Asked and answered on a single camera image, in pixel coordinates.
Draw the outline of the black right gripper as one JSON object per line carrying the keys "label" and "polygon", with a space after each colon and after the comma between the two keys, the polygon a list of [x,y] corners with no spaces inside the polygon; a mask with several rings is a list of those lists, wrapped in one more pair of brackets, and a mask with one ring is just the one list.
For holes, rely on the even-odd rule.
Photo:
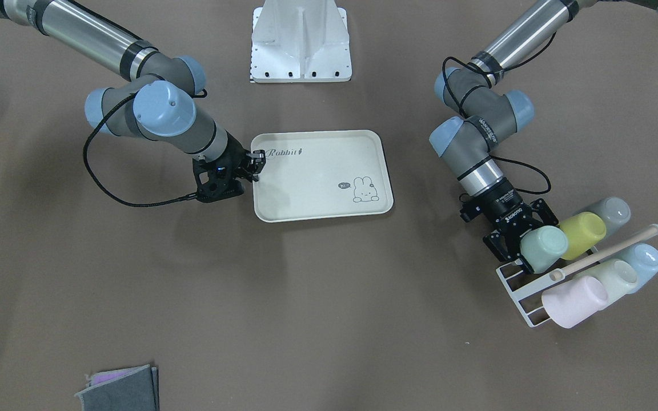
{"label": "black right gripper", "polygon": [[259,174],[266,166],[264,150],[248,153],[227,130],[216,130],[215,147],[223,149],[215,166],[215,178],[218,182],[234,179],[258,182]]}

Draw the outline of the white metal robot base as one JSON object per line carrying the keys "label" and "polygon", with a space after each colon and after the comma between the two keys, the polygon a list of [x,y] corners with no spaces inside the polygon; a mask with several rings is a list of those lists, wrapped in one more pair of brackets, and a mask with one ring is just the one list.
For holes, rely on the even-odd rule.
{"label": "white metal robot base", "polygon": [[252,14],[254,83],[347,82],[347,12],[334,1],[266,1]]}

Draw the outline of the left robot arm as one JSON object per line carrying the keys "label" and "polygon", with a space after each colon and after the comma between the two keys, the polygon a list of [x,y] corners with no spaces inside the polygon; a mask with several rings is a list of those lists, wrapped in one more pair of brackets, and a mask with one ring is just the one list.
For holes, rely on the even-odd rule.
{"label": "left robot arm", "polygon": [[460,209],[464,221],[483,215],[493,231],[483,241],[502,263],[521,258],[521,240],[527,232],[558,219],[538,199],[523,201],[505,177],[492,152],[535,115],[523,92],[497,94],[493,90],[504,75],[530,62],[550,45],[559,29],[592,1],[538,1],[528,8],[468,63],[449,67],[442,63],[434,91],[456,115],[431,133],[431,146],[454,173],[468,199]]}

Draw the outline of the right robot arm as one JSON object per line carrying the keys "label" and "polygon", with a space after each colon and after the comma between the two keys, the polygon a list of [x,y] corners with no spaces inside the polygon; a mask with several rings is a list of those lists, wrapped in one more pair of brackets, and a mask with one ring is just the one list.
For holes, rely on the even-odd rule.
{"label": "right robot arm", "polygon": [[263,154],[247,151],[194,99],[206,86],[203,67],[188,55],[168,57],[133,32],[74,1],[0,1],[0,19],[31,26],[126,80],[86,99],[92,127],[115,136],[172,144],[217,184],[258,179]]}

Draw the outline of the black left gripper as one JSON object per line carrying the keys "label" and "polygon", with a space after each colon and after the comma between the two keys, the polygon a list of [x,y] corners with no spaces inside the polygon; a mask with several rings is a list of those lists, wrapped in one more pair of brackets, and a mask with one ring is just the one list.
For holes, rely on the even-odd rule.
{"label": "black left gripper", "polygon": [[463,203],[460,218],[470,222],[483,214],[495,231],[483,237],[483,243],[502,263],[520,260],[522,271],[533,274],[533,268],[523,257],[521,240],[531,229],[557,227],[559,219],[542,198],[523,203],[522,196],[509,180],[500,180],[473,195]]}

